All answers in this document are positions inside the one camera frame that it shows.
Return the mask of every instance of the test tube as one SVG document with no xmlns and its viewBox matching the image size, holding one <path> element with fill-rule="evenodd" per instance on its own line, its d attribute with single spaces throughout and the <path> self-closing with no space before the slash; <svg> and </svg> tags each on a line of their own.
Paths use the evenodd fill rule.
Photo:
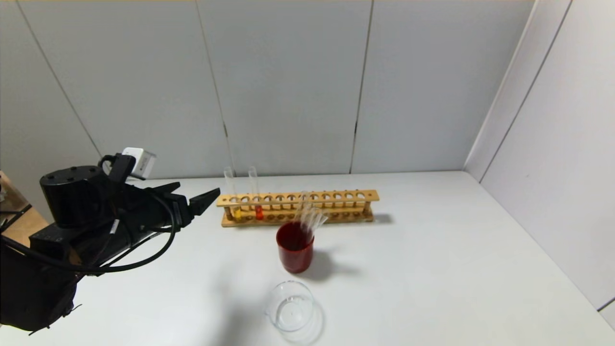
<svg viewBox="0 0 615 346">
<path fill-rule="evenodd" d="M 226 167 L 224 169 L 224 179 L 226 180 L 226 188 L 229 190 L 229 194 L 232 196 L 231 201 L 237 203 L 238 205 L 232 207 L 232 214 L 236 221 L 242 220 L 241 215 L 241 207 L 239 206 L 239 197 L 237 197 L 237 191 L 235 190 L 235 181 L 232 173 L 232 168 Z"/>
<path fill-rule="evenodd" d="M 251 166 L 248 169 L 248 176 L 250 177 L 250 186 L 252 188 L 252 196 L 254 201 L 261 201 L 261 196 L 258 191 L 258 175 L 256 174 L 256 167 Z M 257 220 L 262 220 L 264 218 L 263 215 L 263 206 L 257 205 L 254 206 L 254 211 L 256 214 Z"/>
</svg>

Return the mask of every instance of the test tube rack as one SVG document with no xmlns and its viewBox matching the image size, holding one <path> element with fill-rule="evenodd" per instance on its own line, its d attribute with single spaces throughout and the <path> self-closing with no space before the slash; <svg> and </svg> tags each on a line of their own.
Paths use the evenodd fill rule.
<svg viewBox="0 0 615 346">
<path fill-rule="evenodd" d="M 297 213 L 300 192 L 251 193 L 220 195 L 216 207 L 224 208 L 222 227 L 270 226 L 292 221 Z M 327 213 L 325 223 L 372 222 L 371 202 L 379 201 L 376 190 L 312 191 L 309 202 Z M 255 206 L 262 206 L 264 217 L 256 220 Z M 237 220 L 233 209 L 241 208 L 242 217 Z"/>
</svg>

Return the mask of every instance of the black cable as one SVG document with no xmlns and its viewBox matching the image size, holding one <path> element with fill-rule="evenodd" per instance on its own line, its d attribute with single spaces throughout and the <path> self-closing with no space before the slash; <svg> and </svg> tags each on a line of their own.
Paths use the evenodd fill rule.
<svg viewBox="0 0 615 346">
<path fill-rule="evenodd" d="M 113 163 L 115 162 L 115 160 L 117 159 L 117 156 L 114 155 L 104 155 L 102 159 L 100 159 L 100 161 L 98 162 L 98 167 L 102 168 L 103 167 L 103 163 L 105 163 L 105 161 L 109 161 L 111 163 L 111 165 L 113 165 Z"/>
<path fill-rule="evenodd" d="M 611 300 L 606 302 L 606 304 L 604 304 L 601 307 L 599 307 L 598 308 L 598 312 L 601 312 L 602 310 L 604 310 L 604 308 L 606 308 L 607 306 L 611 305 L 611 303 L 613 303 L 613 302 L 615 302 L 615 297 L 611 298 Z"/>
<path fill-rule="evenodd" d="M 152 195 L 152 197 L 154 199 L 156 199 L 156 201 L 160 202 L 160 204 L 164 207 L 164 209 L 169 213 L 169 217 L 171 218 L 171 232 L 169 235 L 169 240 L 167 240 L 167 243 L 164 244 L 164 246 L 162 247 L 162 249 L 160 249 L 157 253 L 153 254 L 152 256 L 141 260 L 139 262 L 135 262 L 132 264 L 127 264 L 127 265 L 120 265 L 117 267 L 105 267 L 105 268 L 97 268 L 97 267 L 84 267 L 81 265 L 73 265 L 73 264 L 67 264 L 64 263 L 60 260 L 51 258 L 49 256 L 40 254 L 32 249 L 30 249 L 27 246 L 24 246 L 18 242 L 16 242 L 15 240 L 8 238 L 6 236 L 2 236 L 1 241 L 6 243 L 9 247 L 11 247 L 13 250 L 19 251 L 21 253 L 23 253 L 24 255 L 31 257 L 32 259 L 38 260 L 40 262 L 43 262 L 47 265 L 51 265 L 53 267 L 59 268 L 59 269 L 64 269 L 64 270 L 68 270 L 69 272 L 78 272 L 78 273 L 91 273 L 91 274 L 97 274 L 97 273 L 115 273 L 115 272 L 123 272 L 125 270 L 130 270 L 130 269 L 134 269 L 134 268 L 138 268 L 141 267 L 143 265 L 146 265 L 150 262 L 152 262 L 153 260 L 157 259 L 158 257 L 162 256 L 163 253 L 165 253 L 169 247 L 171 246 L 171 244 L 173 243 L 173 239 L 175 238 L 175 233 L 177 232 L 177 221 L 175 219 L 175 214 L 171 211 L 171 208 L 169 208 L 169 206 L 158 196 L 156 195 Z"/>
<path fill-rule="evenodd" d="M 101 267 L 106 268 L 111 266 L 112 264 L 116 263 L 117 261 L 123 259 L 124 257 L 126 257 L 126 255 L 130 254 L 132 251 L 134 251 L 136 248 L 138 248 L 139 246 L 141 246 L 143 243 L 145 243 L 146 241 L 155 238 L 159 235 L 161 235 L 162 233 L 154 233 L 152 235 L 150 235 L 149 237 L 141 240 L 137 245 L 134 245 L 133 247 L 131 247 L 130 249 L 126 250 L 124 253 L 122 253 L 121 255 L 117 256 L 115 259 L 113 259 L 112 261 L 110 261 L 109 263 L 102 265 Z"/>
</svg>

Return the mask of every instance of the table surface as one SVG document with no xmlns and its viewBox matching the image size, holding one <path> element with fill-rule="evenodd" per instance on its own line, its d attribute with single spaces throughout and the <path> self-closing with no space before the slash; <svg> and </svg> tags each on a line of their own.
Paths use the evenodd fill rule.
<svg viewBox="0 0 615 346">
<path fill-rule="evenodd" d="M 180 181 L 188 198 L 224 179 Z M 521 226 L 468 174 L 262 177 L 261 192 L 377 189 L 373 223 L 325 225 L 311 267 L 292 275 L 273 227 L 222 228 L 211 207 L 160 259 L 86 277 L 51 329 L 0 328 L 4 345 L 285 345 L 262 314 L 298 280 L 324 317 L 317 345 L 615 345 L 615 331 Z M 238 179 L 238 191 L 249 191 Z M 145 258 L 160 236 L 122 260 Z"/>
</svg>

